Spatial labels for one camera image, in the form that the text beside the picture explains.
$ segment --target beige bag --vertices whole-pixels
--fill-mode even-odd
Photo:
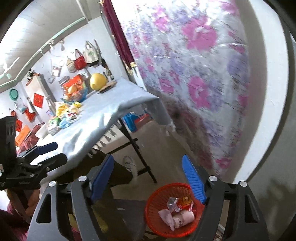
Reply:
[[[96,52],[95,47],[88,41],[85,43],[85,51],[83,52],[83,57],[85,62],[88,64],[94,63],[99,60],[98,54]]]
[[[68,68],[68,71],[70,73],[75,73],[77,71],[77,69],[75,68],[75,65],[74,65],[74,61],[72,59],[69,59],[69,57],[67,56],[68,60],[67,60],[67,68]]]

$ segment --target floral curtain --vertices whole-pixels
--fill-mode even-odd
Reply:
[[[234,0],[112,0],[149,92],[201,165],[222,176],[239,142],[249,82]]]

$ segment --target red handbag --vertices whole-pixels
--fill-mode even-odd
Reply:
[[[74,60],[74,66],[77,70],[82,70],[87,66],[87,63],[85,62],[82,53],[80,53],[78,49],[75,49],[75,57],[76,60]]]

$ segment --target ceiling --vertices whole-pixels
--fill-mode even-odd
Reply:
[[[12,23],[0,43],[0,75],[4,72],[4,62],[10,67],[20,57],[7,72],[11,78],[4,75],[0,86],[15,79],[29,59],[56,33],[82,17],[76,0],[32,1]]]

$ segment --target ceiling fan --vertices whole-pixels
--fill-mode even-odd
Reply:
[[[4,72],[3,74],[0,75],[0,79],[3,78],[3,76],[7,75],[6,73],[14,66],[14,64],[19,60],[20,57],[18,57],[12,64],[11,66],[8,68],[7,66],[7,63],[4,62],[4,65],[3,65],[3,69],[4,69]]]

